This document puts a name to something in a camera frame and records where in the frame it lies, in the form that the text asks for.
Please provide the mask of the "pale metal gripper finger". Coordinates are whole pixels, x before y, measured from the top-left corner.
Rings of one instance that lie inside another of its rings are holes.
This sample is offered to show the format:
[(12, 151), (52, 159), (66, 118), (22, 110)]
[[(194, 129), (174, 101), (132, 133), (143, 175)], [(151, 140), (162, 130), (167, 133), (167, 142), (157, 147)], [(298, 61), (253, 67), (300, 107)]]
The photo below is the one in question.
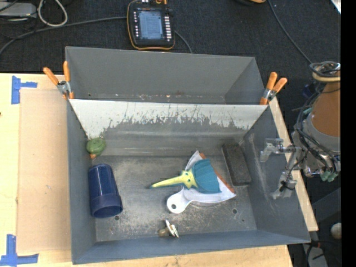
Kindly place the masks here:
[(265, 139), (264, 149), (260, 153), (260, 162), (266, 162), (271, 154), (285, 154), (300, 155), (301, 147), (289, 144), (284, 146), (284, 140), (280, 138)]
[(297, 181), (292, 176), (292, 171), (297, 165), (296, 153), (292, 152), (285, 170), (280, 175), (277, 189), (270, 194), (273, 200), (286, 199), (292, 196), (297, 184)]

